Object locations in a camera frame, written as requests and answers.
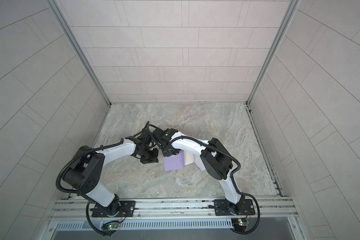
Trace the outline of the purple envelope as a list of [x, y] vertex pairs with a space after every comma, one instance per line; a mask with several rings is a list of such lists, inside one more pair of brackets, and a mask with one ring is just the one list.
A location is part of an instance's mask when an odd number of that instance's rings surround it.
[[180, 151], [177, 155], [164, 157], [165, 171], [174, 171], [185, 167], [184, 151]]

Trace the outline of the cream envelope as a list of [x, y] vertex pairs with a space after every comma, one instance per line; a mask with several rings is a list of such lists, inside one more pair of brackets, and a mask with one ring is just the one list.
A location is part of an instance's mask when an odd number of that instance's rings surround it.
[[194, 163], [195, 158], [194, 158], [194, 154], [184, 151], [184, 164], [185, 166], [190, 165], [192, 163]]

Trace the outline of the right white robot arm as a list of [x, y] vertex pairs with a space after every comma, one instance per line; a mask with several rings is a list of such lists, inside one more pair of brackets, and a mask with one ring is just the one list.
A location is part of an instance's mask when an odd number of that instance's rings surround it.
[[241, 168], [241, 165], [218, 139], [202, 141], [183, 135], [175, 129], [165, 131], [155, 129], [151, 135], [166, 157], [181, 150], [198, 157], [201, 160], [202, 170], [207, 171], [211, 177], [220, 182], [228, 201], [229, 211], [233, 215], [238, 215], [244, 210], [245, 196], [239, 190], [234, 178], [234, 173]]

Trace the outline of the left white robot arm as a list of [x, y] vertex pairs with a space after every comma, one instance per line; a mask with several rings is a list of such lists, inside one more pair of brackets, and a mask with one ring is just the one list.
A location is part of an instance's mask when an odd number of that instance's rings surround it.
[[124, 156], [132, 156], [142, 164], [158, 163], [159, 150], [155, 148], [149, 123], [137, 134], [121, 139], [116, 144], [79, 148], [63, 167], [56, 179], [56, 188], [72, 193], [97, 204], [106, 215], [114, 216], [119, 208], [119, 197], [100, 181], [103, 167]]

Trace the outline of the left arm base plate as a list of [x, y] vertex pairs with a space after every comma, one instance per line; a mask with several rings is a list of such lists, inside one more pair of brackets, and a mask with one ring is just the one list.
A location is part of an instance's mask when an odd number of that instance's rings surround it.
[[92, 217], [95, 218], [124, 218], [133, 216], [135, 206], [135, 201], [118, 201], [117, 203], [111, 203], [108, 207], [95, 204], [95, 207], [91, 208], [90, 211]]

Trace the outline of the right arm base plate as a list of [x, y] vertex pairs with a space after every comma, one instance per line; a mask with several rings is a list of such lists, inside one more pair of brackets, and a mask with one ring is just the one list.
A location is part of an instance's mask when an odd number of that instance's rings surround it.
[[209, 208], [215, 210], [216, 216], [253, 216], [256, 214], [252, 199], [247, 198], [241, 198], [237, 204], [226, 199], [214, 200], [213, 205], [209, 205]]

